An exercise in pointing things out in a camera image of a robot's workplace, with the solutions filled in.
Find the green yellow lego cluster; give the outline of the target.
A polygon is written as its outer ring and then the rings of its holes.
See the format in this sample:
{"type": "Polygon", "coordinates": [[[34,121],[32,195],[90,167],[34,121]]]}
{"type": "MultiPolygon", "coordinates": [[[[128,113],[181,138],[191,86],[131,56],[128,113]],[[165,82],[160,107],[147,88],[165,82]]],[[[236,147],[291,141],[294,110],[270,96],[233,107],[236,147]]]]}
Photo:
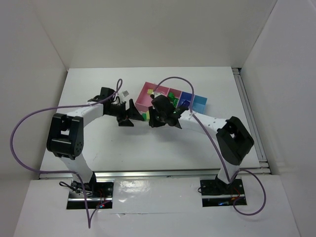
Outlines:
{"type": "Polygon", "coordinates": [[[142,113],[142,117],[144,121],[149,121],[150,120],[150,113],[149,111],[146,111],[145,113],[142,113]]]}

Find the pink and blue compartment tray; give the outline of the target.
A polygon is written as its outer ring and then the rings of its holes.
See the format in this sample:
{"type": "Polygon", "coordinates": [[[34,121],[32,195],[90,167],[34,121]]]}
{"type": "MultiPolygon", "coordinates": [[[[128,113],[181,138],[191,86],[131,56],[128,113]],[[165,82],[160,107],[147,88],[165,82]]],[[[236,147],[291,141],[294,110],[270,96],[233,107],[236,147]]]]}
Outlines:
{"type": "MultiPolygon", "coordinates": [[[[151,104],[151,94],[148,94],[147,91],[148,89],[152,89],[154,90],[156,88],[156,84],[150,83],[150,82],[145,82],[136,102],[135,102],[135,106],[137,108],[137,110],[140,112],[140,114],[145,113],[146,111],[148,111],[148,107],[152,106],[151,104]]],[[[165,87],[165,86],[159,86],[156,90],[155,93],[157,95],[164,95],[164,96],[168,96],[169,92],[173,92],[175,94],[175,96],[179,99],[178,101],[178,105],[177,107],[181,106],[183,103],[185,103],[186,101],[190,102],[192,95],[189,92],[184,92],[181,90],[177,90],[174,88],[170,88],[170,87],[165,87]]],[[[207,98],[199,96],[199,95],[195,95],[194,96],[194,100],[193,100],[193,111],[198,112],[200,114],[204,114],[204,110],[206,107],[206,102],[207,102],[207,98]]]]}

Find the green lego plate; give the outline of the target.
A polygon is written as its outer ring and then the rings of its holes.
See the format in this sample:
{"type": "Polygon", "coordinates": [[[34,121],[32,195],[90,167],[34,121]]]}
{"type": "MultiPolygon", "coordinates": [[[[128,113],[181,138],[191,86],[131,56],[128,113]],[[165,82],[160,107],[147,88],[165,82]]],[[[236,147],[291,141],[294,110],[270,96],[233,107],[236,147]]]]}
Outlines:
{"type": "Polygon", "coordinates": [[[169,92],[167,98],[169,102],[173,105],[173,107],[177,107],[179,99],[175,96],[173,92],[169,92]]]}

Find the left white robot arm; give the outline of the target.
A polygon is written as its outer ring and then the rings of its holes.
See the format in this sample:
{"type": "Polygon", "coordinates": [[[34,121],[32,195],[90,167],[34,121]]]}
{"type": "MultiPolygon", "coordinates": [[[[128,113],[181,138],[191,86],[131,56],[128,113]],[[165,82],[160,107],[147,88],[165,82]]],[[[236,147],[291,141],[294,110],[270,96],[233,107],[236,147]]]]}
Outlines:
{"type": "Polygon", "coordinates": [[[102,87],[100,94],[88,100],[86,107],[67,114],[54,114],[46,143],[47,150],[74,172],[73,181],[78,186],[83,181],[85,189],[90,192],[96,190],[97,181],[82,154],[84,127],[104,115],[115,117],[118,125],[125,127],[133,127],[132,120],[144,121],[132,99],[127,109],[123,93],[115,94],[113,89],[102,87]]]}

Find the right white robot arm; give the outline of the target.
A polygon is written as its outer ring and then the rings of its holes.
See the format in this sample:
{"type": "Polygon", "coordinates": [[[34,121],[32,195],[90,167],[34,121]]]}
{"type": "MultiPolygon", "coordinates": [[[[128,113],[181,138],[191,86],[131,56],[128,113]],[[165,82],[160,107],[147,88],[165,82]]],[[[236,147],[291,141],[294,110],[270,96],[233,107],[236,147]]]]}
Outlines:
{"type": "Polygon", "coordinates": [[[244,157],[254,146],[254,140],[241,120],[214,118],[191,111],[189,104],[175,108],[164,95],[151,95],[149,126],[169,125],[178,129],[203,133],[219,155],[221,168],[216,176],[219,186],[229,186],[237,176],[244,157]]]}

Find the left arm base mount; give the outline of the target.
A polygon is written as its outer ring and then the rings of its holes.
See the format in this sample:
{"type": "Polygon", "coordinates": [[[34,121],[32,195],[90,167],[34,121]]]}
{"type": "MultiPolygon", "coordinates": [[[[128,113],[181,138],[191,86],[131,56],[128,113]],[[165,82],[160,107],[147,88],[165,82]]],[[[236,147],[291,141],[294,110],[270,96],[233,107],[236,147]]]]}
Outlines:
{"type": "MultiPolygon", "coordinates": [[[[69,189],[67,210],[79,210],[85,209],[84,194],[82,188],[79,187],[78,183],[72,182],[70,185],[61,181],[59,185],[69,189]]],[[[112,209],[113,208],[113,191],[114,182],[100,182],[96,183],[94,191],[87,190],[87,206],[88,209],[112,209]]]]}

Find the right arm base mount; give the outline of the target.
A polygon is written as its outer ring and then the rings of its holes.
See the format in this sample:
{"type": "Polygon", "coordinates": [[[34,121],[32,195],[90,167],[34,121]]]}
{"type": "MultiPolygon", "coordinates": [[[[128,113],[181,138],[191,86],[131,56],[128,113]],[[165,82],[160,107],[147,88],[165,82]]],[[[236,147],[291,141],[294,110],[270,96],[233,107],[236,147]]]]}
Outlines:
{"type": "Polygon", "coordinates": [[[197,191],[201,194],[202,207],[247,205],[243,182],[235,179],[228,186],[220,186],[215,179],[200,180],[197,191]]]}

